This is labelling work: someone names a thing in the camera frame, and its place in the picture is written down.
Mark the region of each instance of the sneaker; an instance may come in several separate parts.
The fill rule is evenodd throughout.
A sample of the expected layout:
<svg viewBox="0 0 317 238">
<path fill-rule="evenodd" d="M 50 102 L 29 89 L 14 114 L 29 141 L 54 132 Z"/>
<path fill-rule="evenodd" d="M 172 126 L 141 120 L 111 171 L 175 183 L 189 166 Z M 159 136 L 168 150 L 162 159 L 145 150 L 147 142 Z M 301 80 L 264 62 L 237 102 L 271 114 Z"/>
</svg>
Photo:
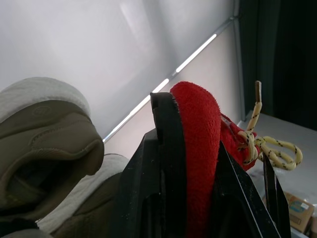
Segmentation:
<svg viewBox="0 0 317 238">
<path fill-rule="evenodd" d="M 95 174 L 104 144 L 74 87 L 28 78 L 0 93 L 0 220 L 36 221 Z"/>
</svg>

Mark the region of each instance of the fluorescent light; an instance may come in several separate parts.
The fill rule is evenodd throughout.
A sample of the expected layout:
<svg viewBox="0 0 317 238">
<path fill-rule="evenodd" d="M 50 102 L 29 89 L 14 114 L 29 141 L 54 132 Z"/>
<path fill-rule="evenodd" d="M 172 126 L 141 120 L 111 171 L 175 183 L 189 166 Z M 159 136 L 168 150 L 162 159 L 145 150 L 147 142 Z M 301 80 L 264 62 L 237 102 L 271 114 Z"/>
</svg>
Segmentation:
<svg viewBox="0 0 317 238">
<path fill-rule="evenodd" d="M 158 87 L 156 87 L 152 92 L 157 93 L 159 92 L 167 83 L 169 82 L 169 79 L 165 79 L 162 83 L 159 84 Z M 105 142 L 111 135 L 113 135 L 117 130 L 119 130 L 133 115 L 135 115 L 149 100 L 151 97 L 147 95 L 145 99 L 143 99 L 130 113 L 129 115 L 123 119 L 122 122 L 119 123 L 110 133 L 106 136 L 105 139 L 103 139 L 103 142 Z"/>
<path fill-rule="evenodd" d="M 165 80 L 164 80 L 162 83 L 160 83 L 159 86 L 156 87 L 156 89 L 154 89 L 152 92 L 153 92 L 153 93 L 159 92 L 160 90 L 162 90 L 163 87 L 166 86 L 166 84 L 168 84 L 168 82 L 169 82 L 169 79 L 168 79 L 168 78 L 165 79 Z"/>
<path fill-rule="evenodd" d="M 205 43 L 203 43 L 191 56 L 189 56 L 181 65 L 176 69 L 179 73 L 190 61 L 192 61 L 213 39 L 217 37 L 217 34 L 213 34 Z"/>
</svg>

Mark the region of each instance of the shoe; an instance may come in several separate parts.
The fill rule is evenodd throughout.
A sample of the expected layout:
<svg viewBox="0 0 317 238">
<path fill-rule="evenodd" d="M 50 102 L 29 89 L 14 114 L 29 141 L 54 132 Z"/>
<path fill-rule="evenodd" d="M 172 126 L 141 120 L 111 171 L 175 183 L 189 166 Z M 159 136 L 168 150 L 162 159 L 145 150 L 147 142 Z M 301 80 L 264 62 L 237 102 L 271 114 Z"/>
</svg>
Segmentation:
<svg viewBox="0 0 317 238">
<path fill-rule="evenodd" d="M 95 174 L 104 144 L 74 87 L 28 78 L 0 93 L 0 221 L 36 221 Z"/>
<path fill-rule="evenodd" d="M 106 237 L 121 172 L 128 162 L 124 156 L 106 154 L 99 171 L 83 178 L 37 223 L 39 228 L 54 238 Z"/>
</svg>

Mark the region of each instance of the white backdrop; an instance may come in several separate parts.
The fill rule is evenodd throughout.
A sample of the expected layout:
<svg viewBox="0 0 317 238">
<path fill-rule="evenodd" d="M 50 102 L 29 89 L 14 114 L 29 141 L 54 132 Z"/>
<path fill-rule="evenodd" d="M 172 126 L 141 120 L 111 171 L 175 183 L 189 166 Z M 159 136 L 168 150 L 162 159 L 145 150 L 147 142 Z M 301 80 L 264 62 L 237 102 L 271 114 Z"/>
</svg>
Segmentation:
<svg viewBox="0 0 317 238">
<path fill-rule="evenodd" d="M 1 0 L 0 90 L 78 88 L 105 137 L 233 15 L 234 0 Z"/>
</svg>

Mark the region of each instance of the shoelace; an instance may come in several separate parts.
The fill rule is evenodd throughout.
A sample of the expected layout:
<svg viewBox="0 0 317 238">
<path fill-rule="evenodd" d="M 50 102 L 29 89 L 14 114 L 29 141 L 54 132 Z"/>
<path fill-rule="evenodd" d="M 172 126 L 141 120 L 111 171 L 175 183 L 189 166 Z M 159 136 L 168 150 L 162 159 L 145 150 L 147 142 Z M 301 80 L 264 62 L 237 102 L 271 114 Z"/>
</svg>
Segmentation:
<svg viewBox="0 0 317 238">
<path fill-rule="evenodd" d="M 262 109 L 262 97 L 261 97 L 261 82 L 256 81 L 256 104 L 253 109 L 252 117 L 249 121 L 248 127 L 246 131 L 240 131 L 238 134 L 244 138 L 245 144 L 243 147 L 249 148 L 249 155 L 243 162 L 243 164 L 247 165 L 252 161 L 259 159 L 263 161 L 263 153 L 270 159 L 272 166 L 284 169 L 284 170 L 293 170 L 299 165 L 303 159 L 302 151 L 294 144 L 286 141 L 279 141 L 269 136 L 257 137 L 254 138 L 253 129 L 257 124 L 259 119 L 260 111 Z M 288 154 L 278 151 L 276 149 L 270 148 L 267 146 L 267 143 L 277 145 L 280 147 L 285 147 L 290 149 L 295 153 L 295 160 L 293 160 Z"/>
</svg>

